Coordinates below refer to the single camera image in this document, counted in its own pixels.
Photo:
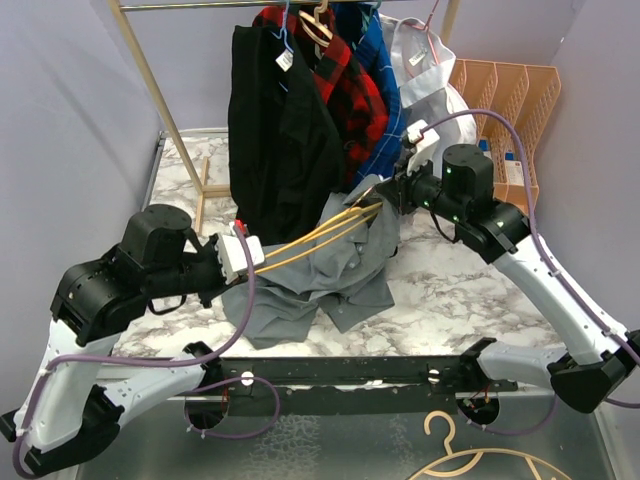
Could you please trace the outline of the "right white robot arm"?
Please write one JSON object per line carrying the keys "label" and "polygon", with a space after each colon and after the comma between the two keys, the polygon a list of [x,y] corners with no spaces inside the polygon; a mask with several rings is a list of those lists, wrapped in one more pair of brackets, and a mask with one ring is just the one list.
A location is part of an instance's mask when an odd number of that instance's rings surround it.
{"label": "right white robot arm", "polygon": [[552,263],[526,215],[493,193],[493,163],[474,145],[444,152],[442,175],[432,163],[405,166],[378,184],[377,194],[402,215],[418,208],[454,225],[454,238],[509,278],[563,342],[560,348],[524,348],[485,339],[466,351],[461,383],[481,391],[493,381],[552,390],[567,406],[591,413],[638,364],[639,334],[607,316],[576,282]]}

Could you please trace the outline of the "grey button shirt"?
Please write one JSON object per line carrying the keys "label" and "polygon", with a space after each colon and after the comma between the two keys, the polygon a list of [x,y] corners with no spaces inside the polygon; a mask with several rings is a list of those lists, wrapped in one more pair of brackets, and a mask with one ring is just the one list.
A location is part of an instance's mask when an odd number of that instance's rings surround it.
{"label": "grey button shirt", "polygon": [[[318,224],[346,210],[368,187],[366,177],[351,193],[328,197]],[[374,192],[363,202],[383,202],[374,220],[337,242],[283,268],[258,274],[256,290],[231,288],[221,297],[226,319],[244,329],[256,349],[306,340],[317,312],[327,315],[340,332],[393,307],[385,266],[400,242],[400,218],[390,203]]]}

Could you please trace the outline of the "yellow wire hanger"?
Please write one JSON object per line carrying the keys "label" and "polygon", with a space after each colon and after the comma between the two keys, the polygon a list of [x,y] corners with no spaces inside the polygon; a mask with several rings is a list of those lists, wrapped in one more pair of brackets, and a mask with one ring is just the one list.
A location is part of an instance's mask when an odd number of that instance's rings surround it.
{"label": "yellow wire hanger", "polygon": [[374,220],[383,202],[374,200],[370,205],[363,206],[363,202],[373,195],[374,189],[375,185],[368,187],[346,210],[330,217],[305,236],[267,253],[266,265],[259,267],[256,273],[265,274],[297,262]]}

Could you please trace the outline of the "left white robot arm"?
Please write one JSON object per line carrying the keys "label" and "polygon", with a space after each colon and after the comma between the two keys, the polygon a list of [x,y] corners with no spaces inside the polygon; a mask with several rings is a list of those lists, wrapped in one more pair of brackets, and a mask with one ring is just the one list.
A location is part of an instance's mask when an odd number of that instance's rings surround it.
{"label": "left white robot arm", "polygon": [[134,214],[121,242],[103,256],[65,272],[33,386],[19,409],[1,417],[20,477],[90,461],[161,401],[218,388],[217,359],[227,345],[192,343],[171,360],[115,357],[112,349],[156,299],[195,294],[210,307],[228,288],[220,246],[218,235],[199,243],[185,211],[155,204]]}

